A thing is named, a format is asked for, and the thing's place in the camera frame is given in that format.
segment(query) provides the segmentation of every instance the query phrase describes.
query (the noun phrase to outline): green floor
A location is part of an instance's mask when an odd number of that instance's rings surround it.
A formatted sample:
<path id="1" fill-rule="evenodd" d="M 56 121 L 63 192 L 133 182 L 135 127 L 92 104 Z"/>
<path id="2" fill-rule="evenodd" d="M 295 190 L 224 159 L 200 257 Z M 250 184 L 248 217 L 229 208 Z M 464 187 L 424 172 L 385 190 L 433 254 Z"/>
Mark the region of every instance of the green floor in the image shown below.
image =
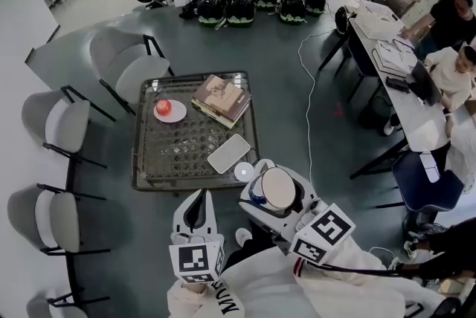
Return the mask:
<path id="1" fill-rule="evenodd" d="M 107 202 L 81 201 L 83 241 L 91 247 L 111 247 L 111 253 L 83 256 L 77 275 L 90 297 L 109 295 L 109 302 L 87 307 L 91 318 L 167 317 L 167 289 L 174 281 L 168 245 L 174 209 L 188 193 L 136 192 L 129 185 L 134 118 L 126 115 L 94 77 L 89 41 L 96 29 L 115 25 L 156 37 L 177 75 L 214 71 L 247 71 L 260 135 L 261 154 L 309 174 L 306 108 L 311 81 L 298 58 L 300 41 L 309 34 L 332 30 L 327 15 L 288 26 L 276 16 L 258 13 L 248 29 L 215 31 L 197 21 L 184 21 L 172 8 L 129 14 L 54 40 L 33 55 L 29 66 L 50 87 L 72 85 L 113 114 L 112 124 L 93 115 L 84 152 L 101 160 L 107 170 L 78 166 L 77 191 L 103 195 Z M 301 51 L 311 74 L 335 44 L 336 33 L 311 38 Z M 356 118 L 376 87 L 365 79 L 350 104 L 345 100 L 357 80 L 352 61 L 334 79 L 341 61 L 338 52 L 317 78 L 309 113 L 315 190 L 327 203 L 335 202 L 357 224 L 354 238 L 365 250 L 372 246 L 399 251 L 405 209 L 373 210 L 372 206 L 401 201 L 391 174 L 360 177 L 349 174 L 390 148 L 401 133 L 381 137 L 361 128 Z M 229 254 L 237 246 L 234 231 L 247 217 L 237 205 L 239 190 L 213 192 L 220 233 Z"/>

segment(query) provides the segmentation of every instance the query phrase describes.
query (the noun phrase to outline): gray chair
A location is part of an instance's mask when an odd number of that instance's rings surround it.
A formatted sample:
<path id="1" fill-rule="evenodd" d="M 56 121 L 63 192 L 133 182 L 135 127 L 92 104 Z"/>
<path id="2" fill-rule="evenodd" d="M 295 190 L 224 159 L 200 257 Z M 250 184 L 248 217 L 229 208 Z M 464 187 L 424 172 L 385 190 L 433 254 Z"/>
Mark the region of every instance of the gray chair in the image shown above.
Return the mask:
<path id="1" fill-rule="evenodd" d="M 27 304 L 27 315 L 29 318 L 53 318 L 53 315 L 50 312 L 50 306 L 61 310 L 61 315 L 64 318 L 88 318 L 86 313 L 76 306 L 74 302 L 69 302 L 73 296 L 73 293 L 65 294 L 64 296 L 59 296 L 57 298 L 47 299 L 45 296 L 36 296 L 32 298 Z M 87 305 L 94 302 L 106 301 L 110 299 L 107 297 L 90 299 L 81 301 L 81 305 Z"/>
<path id="2" fill-rule="evenodd" d="M 68 93 L 72 91 L 80 100 L 74 101 Z M 46 138 L 46 123 L 48 116 L 54 106 L 66 96 L 71 104 L 67 106 L 57 121 L 54 129 L 54 137 L 52 142 L 48 142 Z M 107 169 L 107 166 L 84 158 L 78 152 L 83 146 L 88 128 L 89 112 L 94 108 L 112 121 L 116 121 L 111 115 L 107 114 L 103 109 L 91 103 L 83 95 L 74 90 L 72 87 L 63 87 L 57 91 L 42 92 L 40 94 L 32 94 L 26 99 L 22 109 L 22 120 L 25 127 L 32 135 L 43 142 L 46 149 L 53 149 L 55 152 L 81 162 L 93 163 Z"/>
<path id="3" fill-rule="evenodd" d="M 157 50 L 159 57 L 152 56 L 150 43 Z M 128 64 L 117 81 L 106 81 L 110 78 L 111 67 L 118 57 L 127 49 L 137 45 L 145 45 L 147 55 L 140 56 Z M 165 59 L 153 36 L 127 33 L 115 27 L 105 27 L 99 30 L 89 45 L 92 64 L 95 67 L 100 84 L 127 111 L 135 114 L 129 104 L 137 104 L 141 85 L 145 80 L 163 77 L 167 72 L 174 76 L 170 63 Z"/>
<path id="4" fill-rule="evenodd" d="M 37 250 L 48 256 L 88 255 L 110 252 L 105 250 L 80 251 L 80 224 L 77 217 L 75 195 L 56 191 L 51 199 L 49 222 L 57 247 L 48 247 L 42 240 L 37 226 L 36 202 L 44 190 L 39 185 L 13 193 L 8 199 L 7 214 L 12 227 Z"/>

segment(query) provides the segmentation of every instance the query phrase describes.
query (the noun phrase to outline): glass coffee table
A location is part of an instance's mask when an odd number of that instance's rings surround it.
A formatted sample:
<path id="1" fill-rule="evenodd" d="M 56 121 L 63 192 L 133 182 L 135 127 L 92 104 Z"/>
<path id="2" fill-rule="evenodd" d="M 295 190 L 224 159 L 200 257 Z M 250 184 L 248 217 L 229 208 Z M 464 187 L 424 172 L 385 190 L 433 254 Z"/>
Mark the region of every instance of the glass coffee table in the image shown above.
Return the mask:
<path id="1" fill-rule="evenodd" d="M 234 166 L 218 174 L 208 156 L 228 138 L 239 134 L 251 146 L 240 161 L 255 164 L 260 159 L 253 100 L 237 124 L 228 129 L 193 107 L 195 91 L 210 74 L 149 79 L 143 83 L 135 124 L 132 150 L 131 185 L 139 191 L 188 191 L 229 189 L 244 186 L 234 177 Z M 214 73 L 250 92 L 246 72 Z M 178 100 L 187 108 L 177 123 L 162 123 L 154 116 L 155 104 L 162 99 Z"/>

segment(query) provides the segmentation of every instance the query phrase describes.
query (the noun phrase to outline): white phone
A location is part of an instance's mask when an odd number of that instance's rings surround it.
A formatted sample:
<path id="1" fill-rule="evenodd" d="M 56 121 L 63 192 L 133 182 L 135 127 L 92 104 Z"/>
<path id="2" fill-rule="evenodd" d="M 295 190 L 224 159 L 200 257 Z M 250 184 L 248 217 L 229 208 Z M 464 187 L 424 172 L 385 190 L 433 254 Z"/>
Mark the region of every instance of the white phone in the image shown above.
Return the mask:
<path id="1" fill-rule="evenodd" d="M 251 146 L 239 134 L 230 137 L 215 152 L 210 154 L 207 161 L 218 172 L 223 174 L 230 169 L 238 160 L 249 152 Z"/>

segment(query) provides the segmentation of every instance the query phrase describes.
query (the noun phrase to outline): navy blue chair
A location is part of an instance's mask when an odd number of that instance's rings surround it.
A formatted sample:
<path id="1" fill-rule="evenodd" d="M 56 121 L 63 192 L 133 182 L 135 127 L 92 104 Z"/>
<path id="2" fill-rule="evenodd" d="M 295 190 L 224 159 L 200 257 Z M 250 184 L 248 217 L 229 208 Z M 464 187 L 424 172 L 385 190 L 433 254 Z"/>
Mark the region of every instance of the navy blue chair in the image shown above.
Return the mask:
<path id="1" fill-rule="evenodd" d="M 392 165 L 392 173 L 403 202 L 376 208 L 406 206 L 411 212 L 439 212 L 454 209 L 463 192 L 463 182 L 449 170 L 430 182 L 418 153 L 406 152 Z"/>
<path id="2" fill-rule="evenodd" d="M 349 24 L 348 28 L 349 28 L 349 39 L 347 40 L 347 49 L 344 50 L 344 58 L 342 59 L 341 64 L 338 66 L 337 71 L 334 74 L 334 77 L 336 77 L 339 71 L 342 69 L 342 67 L 344 67 L 344 63 L 351 56 L 353 56 L 356 62 L 359 74 L 358 74 L 357 83 L 354 86 L 352 92 L 350 92 L 349 97 L 347 98 L 347 102 L 349 103 L 351 99 L 353 98 L 354 94 L 356 94 L 358 87 L 360 87 L 362 81 L 364 80 L 364 77 L 377 77 L 378 74 L 362 42 L 357 37 L 356 31 L 354 30 L 351 24 Z M 380 87 L 381 87 L 381 84 L 379 83 L 379 86 L 373 93 L 372 97 L 376 95 Z"/>

